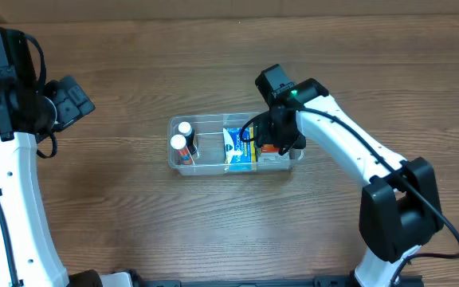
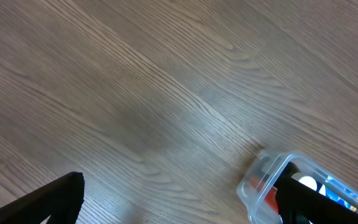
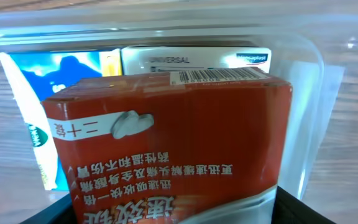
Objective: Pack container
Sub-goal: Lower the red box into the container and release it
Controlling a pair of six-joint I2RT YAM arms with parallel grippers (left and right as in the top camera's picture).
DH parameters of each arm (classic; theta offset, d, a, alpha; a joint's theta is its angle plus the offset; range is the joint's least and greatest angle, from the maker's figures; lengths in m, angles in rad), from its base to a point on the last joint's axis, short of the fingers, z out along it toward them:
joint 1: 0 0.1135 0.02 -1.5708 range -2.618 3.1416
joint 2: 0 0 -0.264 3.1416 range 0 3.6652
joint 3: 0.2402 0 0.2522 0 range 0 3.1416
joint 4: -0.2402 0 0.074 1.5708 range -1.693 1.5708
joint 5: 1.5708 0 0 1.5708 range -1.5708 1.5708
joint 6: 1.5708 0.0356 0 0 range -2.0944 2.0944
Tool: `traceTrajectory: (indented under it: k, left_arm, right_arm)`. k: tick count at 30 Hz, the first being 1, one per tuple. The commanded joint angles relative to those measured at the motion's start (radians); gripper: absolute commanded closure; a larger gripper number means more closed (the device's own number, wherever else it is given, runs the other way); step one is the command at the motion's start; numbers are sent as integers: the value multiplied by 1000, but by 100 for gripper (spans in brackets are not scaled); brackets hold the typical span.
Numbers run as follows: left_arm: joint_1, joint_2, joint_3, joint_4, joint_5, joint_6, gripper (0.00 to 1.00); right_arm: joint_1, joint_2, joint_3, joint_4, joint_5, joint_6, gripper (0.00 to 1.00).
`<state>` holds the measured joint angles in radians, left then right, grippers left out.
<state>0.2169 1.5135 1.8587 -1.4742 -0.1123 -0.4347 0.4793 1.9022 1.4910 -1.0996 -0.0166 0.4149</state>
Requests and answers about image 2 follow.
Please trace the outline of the blue yellow lozenge box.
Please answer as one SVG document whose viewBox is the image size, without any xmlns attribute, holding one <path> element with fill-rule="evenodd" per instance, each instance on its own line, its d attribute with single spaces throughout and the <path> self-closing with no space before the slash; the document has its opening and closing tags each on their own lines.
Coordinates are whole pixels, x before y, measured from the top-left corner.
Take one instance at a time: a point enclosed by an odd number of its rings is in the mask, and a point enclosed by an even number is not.
<svg viewBox="0 0 358 224">
<path fill-rule="evenodd" d="M 344 184 L 331 176 L 328 176 L 325 183 L 327 184 L 325 193 L 327 198 L 353 212 L 358 212 L 356 207 L 358 205 L 358 195 L 355 192 L 349 190 Z"/>
</svg>

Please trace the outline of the dark bottle white cap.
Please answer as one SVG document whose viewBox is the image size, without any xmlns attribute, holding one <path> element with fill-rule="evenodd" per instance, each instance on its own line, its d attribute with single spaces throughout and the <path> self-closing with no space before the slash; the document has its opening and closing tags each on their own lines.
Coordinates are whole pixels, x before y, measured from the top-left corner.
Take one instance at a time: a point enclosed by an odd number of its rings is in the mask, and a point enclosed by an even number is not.
<svg viewBox="0 0 358 224">
<path fill-rule="evenodd" d="M 315 181 L 311 176 L 302 173 L 293 162 L 289 162 L 286 165 L 281 173 L 281 177 L 291 177 L 314 191 L 318 189 L 317 181 Z"/>
</svg>

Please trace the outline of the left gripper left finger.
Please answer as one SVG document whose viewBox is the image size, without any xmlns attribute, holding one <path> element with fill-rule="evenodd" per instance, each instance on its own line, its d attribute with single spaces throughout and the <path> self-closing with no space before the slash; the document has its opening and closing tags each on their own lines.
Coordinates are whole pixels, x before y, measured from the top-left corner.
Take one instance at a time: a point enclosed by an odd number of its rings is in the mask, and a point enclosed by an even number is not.
<svg viewBox="0 0 358 224">
<path fill-rule="evenodd" d="M 81 172 L 69 172 L 0 208 L 0 223 L 75 223 L 84 202 Z"/>
</svg>

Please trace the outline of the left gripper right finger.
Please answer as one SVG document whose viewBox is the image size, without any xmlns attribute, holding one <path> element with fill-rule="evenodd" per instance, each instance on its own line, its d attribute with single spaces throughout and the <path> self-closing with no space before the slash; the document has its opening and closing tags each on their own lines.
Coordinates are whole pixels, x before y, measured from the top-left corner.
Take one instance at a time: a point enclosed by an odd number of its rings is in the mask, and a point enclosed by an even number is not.
<svg viewBox="0 0 358 224">
<path fill-rule="evenodd" d="M 278 214 L 284 224 L 358 224 L 358 214 L 291 177 L 276 181 Z"/>
</svg>

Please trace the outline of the orange tube white cap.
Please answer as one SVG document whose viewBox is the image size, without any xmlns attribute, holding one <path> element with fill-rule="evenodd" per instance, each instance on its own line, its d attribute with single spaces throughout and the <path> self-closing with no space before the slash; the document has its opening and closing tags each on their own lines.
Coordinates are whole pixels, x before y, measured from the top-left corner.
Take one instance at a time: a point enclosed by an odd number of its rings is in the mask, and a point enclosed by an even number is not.
<svg viewBox="0 0 358 224">
<path fill-rule="evenodd" d="M 264 181 L 257 176 L 253 176 L 250 178 L 250 180 L 248 181 L 248 183 L 255 189 L 260 190 L 263 186 L 264 186 Z M 316 192 L 318 192 L 319 194 L 325 196 L 326 195 L 326 187 L 317 182 L 318 185 L 318 189 L 316 190 Z M 277 201 L 275 199 L 277 193 L 277 188 L 276 187 L 272 187 L 268 193 L 266 194 L 266 196 L 264 197 L 264 202 L 276 213 L 278 214 L 278 204 Z"/>
</svg>

